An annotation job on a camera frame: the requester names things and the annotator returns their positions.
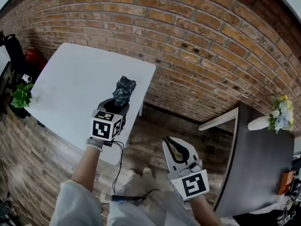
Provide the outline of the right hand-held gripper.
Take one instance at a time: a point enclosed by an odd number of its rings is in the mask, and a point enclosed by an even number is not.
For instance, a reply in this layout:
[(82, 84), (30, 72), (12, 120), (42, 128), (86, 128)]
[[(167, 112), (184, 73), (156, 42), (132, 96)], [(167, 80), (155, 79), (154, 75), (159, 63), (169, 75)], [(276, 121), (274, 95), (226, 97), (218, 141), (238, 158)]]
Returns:
[(180, 138), (165, 137), (162, 147), (170, 171), (167, 178), (184, 201), (209, 192), (207, 171), (193, 145)]

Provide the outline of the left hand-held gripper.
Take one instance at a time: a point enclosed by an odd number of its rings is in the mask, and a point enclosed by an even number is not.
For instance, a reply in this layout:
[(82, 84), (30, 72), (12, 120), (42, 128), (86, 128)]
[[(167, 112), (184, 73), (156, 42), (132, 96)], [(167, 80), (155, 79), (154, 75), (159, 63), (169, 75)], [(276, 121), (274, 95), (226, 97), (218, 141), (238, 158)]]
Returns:
[(102, 101), (92, 113), (90, 139), (103, 140), (105, 146), (112, 147), (114, 138), (123, 130), (129, 108), (129, 103), (115, 107), (114, 98)]

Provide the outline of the dark plaid cloth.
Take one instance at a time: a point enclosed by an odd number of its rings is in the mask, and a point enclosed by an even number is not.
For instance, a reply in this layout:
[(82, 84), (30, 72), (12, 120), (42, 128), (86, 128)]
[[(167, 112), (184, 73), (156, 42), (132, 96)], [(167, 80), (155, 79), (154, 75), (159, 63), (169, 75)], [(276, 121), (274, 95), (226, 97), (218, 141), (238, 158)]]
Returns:
[(136, 81), (122, 76), (116, 84), (116, 89), (113, 92), (113, 102), (115, 107), (124, 107), (129, 101), (130, 97), (136, 87)]

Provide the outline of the person's right forearm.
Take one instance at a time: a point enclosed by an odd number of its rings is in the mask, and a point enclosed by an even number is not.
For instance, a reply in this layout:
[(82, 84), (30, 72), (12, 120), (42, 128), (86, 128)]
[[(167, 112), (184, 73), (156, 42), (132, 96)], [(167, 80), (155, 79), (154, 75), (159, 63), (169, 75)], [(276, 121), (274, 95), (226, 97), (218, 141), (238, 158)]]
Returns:
[(221, 220), (216, 216), (204, 195), (190, 199), (190, 205), (196, 221), (201, 226), (222, 226)]

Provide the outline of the person's left forearm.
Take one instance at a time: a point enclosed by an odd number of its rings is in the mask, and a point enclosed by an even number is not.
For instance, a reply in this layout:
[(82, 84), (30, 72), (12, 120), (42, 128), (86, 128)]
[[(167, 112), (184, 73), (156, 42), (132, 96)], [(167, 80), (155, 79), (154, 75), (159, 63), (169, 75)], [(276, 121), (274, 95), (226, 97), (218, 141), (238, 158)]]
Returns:
[(100, 153), (103, 151), (103, 140), (88, 139), (86, 151), (77, 165), (71, 180), (82, 185), (90, 192), (94, 188), (96, 168)]

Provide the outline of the white table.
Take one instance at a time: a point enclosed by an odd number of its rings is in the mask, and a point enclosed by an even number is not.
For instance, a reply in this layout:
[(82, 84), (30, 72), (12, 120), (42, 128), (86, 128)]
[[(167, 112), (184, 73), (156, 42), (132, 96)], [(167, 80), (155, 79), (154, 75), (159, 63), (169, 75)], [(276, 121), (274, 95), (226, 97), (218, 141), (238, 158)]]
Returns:
[(63, 43), (31, 90), (27, 111), (45, 127), (81, 150), (91, 136), (92, 113), (112, 97), (122, 76), (136, 82), (123, 130), (115, 142), (126, 143), (156, 67), (128, 56)]

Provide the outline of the person's light trousers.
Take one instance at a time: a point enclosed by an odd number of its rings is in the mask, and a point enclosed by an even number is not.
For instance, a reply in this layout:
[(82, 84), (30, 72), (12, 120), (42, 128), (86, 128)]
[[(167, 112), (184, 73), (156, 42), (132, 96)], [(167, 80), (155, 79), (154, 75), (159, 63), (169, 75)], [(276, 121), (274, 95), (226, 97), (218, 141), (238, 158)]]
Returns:
[(152, 189), (161, 190), (153, 175), (143, 173), (140, 175), (136, 173), (132, 177), (128, 176), (128, 181), (116, 192), (116, 194), (123, 196), (143, 196)]

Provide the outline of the black flat device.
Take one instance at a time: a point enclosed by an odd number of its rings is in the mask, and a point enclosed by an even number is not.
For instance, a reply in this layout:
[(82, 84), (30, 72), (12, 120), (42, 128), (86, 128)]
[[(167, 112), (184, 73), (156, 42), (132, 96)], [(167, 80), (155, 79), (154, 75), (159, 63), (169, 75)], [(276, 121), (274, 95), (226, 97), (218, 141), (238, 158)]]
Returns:
[(123, 195), (112, 195), (111, 201), (120, 201), (120, 202), (126, 202), (126, 201), (144, 201), (154, 191), (159, 191), (159, 189), (152, 189), (145, 193), (143, 196), (123, 196)]

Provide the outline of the dark grey table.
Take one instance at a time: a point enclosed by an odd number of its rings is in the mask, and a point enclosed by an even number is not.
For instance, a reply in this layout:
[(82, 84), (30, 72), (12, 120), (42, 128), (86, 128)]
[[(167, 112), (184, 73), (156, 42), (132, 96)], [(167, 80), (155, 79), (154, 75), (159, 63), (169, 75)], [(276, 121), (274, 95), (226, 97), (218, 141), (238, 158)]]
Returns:
[(204, 131), (235, 120), (230, 157), (214, 204), (215, 213), (221, 218), (260, 210), (280, 199), (282, 175), (292, 166), (294, 135), (283, 130), (250, 131), (248, 123), (262, 115), (239, 102), (237, 108), (198, 127)]

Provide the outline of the white vase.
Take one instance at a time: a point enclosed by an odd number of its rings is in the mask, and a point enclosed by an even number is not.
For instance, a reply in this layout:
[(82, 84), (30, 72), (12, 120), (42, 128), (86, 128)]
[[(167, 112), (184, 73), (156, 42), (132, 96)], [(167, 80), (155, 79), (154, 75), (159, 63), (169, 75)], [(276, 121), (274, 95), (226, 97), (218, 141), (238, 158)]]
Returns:
[(261, 130), (261, 129), (267, 128), (269, 126), (269, 119), (270, 119), (269, 116), (259, 117), (255, 120), (249, 122), (247, 125), (247, 128), (250, 131)]

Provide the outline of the red container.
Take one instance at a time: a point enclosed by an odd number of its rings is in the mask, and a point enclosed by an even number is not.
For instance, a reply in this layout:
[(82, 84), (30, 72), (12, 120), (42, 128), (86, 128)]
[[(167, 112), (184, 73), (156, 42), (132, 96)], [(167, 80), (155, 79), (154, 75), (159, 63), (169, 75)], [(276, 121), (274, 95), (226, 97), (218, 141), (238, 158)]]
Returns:
[(47, 64), (47, 60), (44, 58), (42, 53), (34, 49), (29, 49), (26, 51), (25, 61), (29, 65), (29, 67), (35, 69), (39, 73), (42, 72)]

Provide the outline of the green potted plant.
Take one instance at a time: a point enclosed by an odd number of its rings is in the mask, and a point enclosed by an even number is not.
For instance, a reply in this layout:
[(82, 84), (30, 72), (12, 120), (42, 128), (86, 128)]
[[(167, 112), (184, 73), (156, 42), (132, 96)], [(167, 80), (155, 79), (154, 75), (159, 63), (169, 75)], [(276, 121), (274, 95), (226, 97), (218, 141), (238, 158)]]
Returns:
[(28, 107), (32, 100), (31, 89), (33, 88), (33, 83), (18, 84), (16, 86), (16, 91), (12, 93), (12, 102), (10, 103), (14, 108), (24, 108)]

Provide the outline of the person's white shirt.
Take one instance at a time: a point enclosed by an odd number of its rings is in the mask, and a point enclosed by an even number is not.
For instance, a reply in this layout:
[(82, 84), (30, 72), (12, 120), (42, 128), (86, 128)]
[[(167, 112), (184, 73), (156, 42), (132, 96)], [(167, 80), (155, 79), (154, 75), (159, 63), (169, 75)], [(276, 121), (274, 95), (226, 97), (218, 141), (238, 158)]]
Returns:
[[(61, 183), (50, 226), (103, 226), (101, 203), (84, 186)], [(144, 201), (110, 201), (107, 226), (199, 226), (172, 192), (154, 191)]]

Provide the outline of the orange box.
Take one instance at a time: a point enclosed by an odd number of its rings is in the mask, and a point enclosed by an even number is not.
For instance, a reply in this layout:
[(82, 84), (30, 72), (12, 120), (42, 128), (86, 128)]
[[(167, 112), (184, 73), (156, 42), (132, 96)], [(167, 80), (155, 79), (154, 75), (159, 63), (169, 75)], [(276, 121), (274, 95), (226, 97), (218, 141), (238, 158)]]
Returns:
[(278, 195), (284, 195), (287, 193), (290, 189), (290, 184), (293, 181), (294, 177), (294, 170), (289, 171), (289, 172), (284, 172), (282, 174), (279, 190), (278, 190)]

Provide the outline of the pastel flower bouquet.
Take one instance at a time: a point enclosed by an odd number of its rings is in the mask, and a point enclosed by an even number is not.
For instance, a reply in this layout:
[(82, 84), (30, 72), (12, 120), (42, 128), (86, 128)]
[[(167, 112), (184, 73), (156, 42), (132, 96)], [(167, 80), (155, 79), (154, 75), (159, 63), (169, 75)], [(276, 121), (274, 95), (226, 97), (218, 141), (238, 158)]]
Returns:
[(268, 129), (278, 133), (280, 130), (293, 130), (293, 103), (287, 95), (273, 97), (274, 110), (269, 114)]

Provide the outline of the black office chair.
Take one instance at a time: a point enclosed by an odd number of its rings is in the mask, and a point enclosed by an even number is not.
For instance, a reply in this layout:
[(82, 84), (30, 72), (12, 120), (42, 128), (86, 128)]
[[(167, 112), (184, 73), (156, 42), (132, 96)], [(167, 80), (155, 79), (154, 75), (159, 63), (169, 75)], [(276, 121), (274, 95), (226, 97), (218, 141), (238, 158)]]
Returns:
[(4, 68), (0, 76), (0, 82), (3, 79), (3, 76), (8, 69), (8, 66), (11, 66), (12, 80), (9, 83), (9, 80), (5, 82), (3, 89), (0, 89), (0, 115), (7, 114), (7, 109), (5, 103), (9, 97), (9, 94), (5, 92), (6, 89), (14, 91), (16, 89), (17, 75), (25, 74), (26, 70), (26, 61), (25, 56), (21, 47), (19, 40), (16, 38), (15, 34), (10, 34), (4, 36), (3, 31), (0, 31), (0, 47), (5, 46), (5, 49), (9, 55), (9, 62)]

